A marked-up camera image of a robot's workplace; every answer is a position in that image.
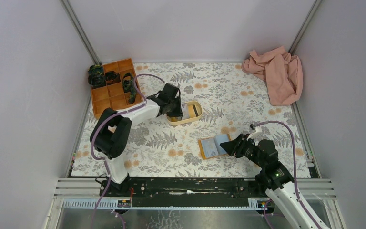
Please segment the beige oval plastic tray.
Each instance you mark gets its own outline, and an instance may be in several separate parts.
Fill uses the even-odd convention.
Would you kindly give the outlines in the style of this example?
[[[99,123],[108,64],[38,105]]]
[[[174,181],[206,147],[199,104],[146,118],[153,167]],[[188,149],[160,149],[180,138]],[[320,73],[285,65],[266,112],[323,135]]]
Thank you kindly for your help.
[[[198,101],[189,101],[181,106],[183,117],[169,117],[167,122],[172,126],[199,121],[203,117],[203,108]]]

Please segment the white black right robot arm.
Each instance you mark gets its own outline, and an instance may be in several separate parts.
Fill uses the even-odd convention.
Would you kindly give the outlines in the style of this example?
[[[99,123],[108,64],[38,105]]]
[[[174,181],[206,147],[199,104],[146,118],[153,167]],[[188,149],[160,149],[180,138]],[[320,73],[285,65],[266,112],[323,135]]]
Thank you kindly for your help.
[[[232,141],[220,143],[220,147],[228,155],[246,157],[261,168],[255,176],[257,190],[263,191],[279,207],[293,228],[329,228],[300,193],[296,178],[279,161],[272,140],[264,139],[255,144],[253,139],[240,134]]]

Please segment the pink crumpled cloth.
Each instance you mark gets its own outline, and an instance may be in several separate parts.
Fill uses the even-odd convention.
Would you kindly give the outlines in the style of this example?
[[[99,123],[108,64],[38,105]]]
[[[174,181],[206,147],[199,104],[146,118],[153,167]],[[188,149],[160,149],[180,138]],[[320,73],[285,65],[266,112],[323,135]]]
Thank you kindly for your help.
[[[265,82],[272,106],[291,105],[300,99],[304,84],[301,60],[284,46],[264,54],[252,50],[241,68]]]

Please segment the white VIP card in holder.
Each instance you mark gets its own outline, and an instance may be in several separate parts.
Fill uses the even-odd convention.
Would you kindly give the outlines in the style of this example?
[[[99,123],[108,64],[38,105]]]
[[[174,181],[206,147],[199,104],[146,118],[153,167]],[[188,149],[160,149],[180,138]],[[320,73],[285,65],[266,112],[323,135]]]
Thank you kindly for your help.
[[[200,141],[203,159],[210,159],[217,156],[223,156],[227,153],[219,146],[221,140],[208,138]]]

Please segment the orange card with black stripe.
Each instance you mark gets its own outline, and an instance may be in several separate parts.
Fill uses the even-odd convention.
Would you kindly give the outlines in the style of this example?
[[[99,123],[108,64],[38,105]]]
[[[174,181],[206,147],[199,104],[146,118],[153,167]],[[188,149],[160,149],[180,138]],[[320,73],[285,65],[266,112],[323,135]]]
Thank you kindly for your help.
[[[196,105],[191,104],[187,106],[189,118],[196,118],[199,116]]]

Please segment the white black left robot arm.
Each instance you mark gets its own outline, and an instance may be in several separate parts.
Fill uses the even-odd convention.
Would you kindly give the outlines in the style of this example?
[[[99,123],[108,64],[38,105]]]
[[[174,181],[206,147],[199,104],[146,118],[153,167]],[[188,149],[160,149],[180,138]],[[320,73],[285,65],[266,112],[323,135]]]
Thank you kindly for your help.
[[[129,176],[123,152],[131,128],[162,115],[183,116],[180,89],[170,83],[138,105],[122,110],[106,108],[103,111],[90,136],[91,154],[94,159],[104,161],[111,182],[120,185]]]

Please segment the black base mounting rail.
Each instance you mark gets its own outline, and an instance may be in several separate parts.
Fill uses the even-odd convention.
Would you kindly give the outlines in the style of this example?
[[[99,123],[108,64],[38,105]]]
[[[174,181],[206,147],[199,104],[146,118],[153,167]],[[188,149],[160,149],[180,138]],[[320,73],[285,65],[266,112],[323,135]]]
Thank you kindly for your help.
[[[269,198],[254,179],[132,177],[121,185],[100,182],[100,195],[121,197],[142,208],[235,208]]]

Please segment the floral patterned table mat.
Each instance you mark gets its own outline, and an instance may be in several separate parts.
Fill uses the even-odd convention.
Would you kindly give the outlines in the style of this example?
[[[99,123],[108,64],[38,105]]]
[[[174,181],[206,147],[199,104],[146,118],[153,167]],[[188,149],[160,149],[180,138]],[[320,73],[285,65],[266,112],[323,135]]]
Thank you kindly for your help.
[[[279,160],[298,178],[309,178],[305,151],[289,106],[272,106],[263,80],[234,63],[137,63],[144,95],[180,87],[182,101],[198,101],[199,121],[172,126],[164,116],[131,129],[123,159],[132,177],[253,177],[260,168],[245,158],[219,156],[203,160],[198,140],[249,132],[251,123],[267,121],[257,141],[274,141]]]

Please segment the orange compartment organizer tray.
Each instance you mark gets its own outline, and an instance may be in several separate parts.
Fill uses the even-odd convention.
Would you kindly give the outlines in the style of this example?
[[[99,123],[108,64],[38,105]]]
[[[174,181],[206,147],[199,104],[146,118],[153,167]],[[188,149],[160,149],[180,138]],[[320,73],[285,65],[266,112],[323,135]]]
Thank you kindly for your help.
[[[143,101],[132,91],[132,80],[136,77],[132,59],[93,65],[88,71],[91,86],[92,112],[99,119],[106,108],[119,110]]]

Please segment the yellow leather card holder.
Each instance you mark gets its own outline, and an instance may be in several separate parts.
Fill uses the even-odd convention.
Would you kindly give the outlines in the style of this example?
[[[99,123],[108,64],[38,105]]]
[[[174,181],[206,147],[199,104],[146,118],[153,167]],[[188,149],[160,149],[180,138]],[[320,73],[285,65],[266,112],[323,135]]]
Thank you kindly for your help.
[[[207,160],[227,155],[227,152],[220,146],[220,144],[229,141],[231,141],[229,134],[220,134],[214,137],[198,140],[202,159]]]

